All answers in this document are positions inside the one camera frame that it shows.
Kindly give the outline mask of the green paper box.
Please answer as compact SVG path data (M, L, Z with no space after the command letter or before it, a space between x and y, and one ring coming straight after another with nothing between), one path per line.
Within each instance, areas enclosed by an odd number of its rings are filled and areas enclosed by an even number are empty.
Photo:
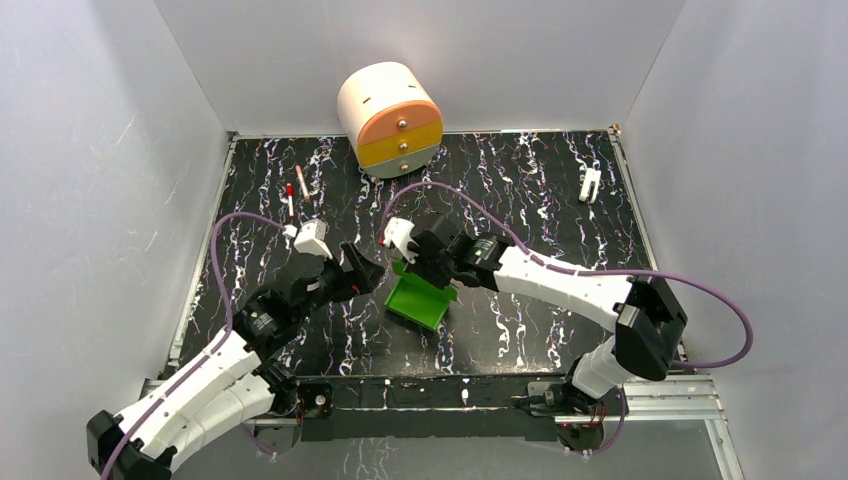
M449 307L457 300L457 290L448 285L434 287L420 276L407 272L406 265L393 260L392 272L397 281L385 300L385 309L430 331L436 331Z

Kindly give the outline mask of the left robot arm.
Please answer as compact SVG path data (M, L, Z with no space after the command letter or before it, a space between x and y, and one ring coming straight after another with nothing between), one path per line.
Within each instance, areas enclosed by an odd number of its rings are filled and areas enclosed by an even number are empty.
M353 244L341 249L341 258L291 254L231 326L172 377L116 414L95 414L86 425L87 455L100 477L169 479L244 421L298 410L298 382L278 352L318 310L372 293L385 274Z

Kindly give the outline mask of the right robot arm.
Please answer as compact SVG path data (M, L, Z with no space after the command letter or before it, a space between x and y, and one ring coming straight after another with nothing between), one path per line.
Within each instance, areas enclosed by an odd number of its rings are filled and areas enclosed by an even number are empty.
M463 231L441 214L418 223L394 217L384 244L399 254L404 272L444 289L469 288L525 295L589 319L609 338L572 363L563 380L530 388L518 408L533 416L589 414L613 388L638 377L666 378L688 322L663 278L600 272L523 251L494 232Z

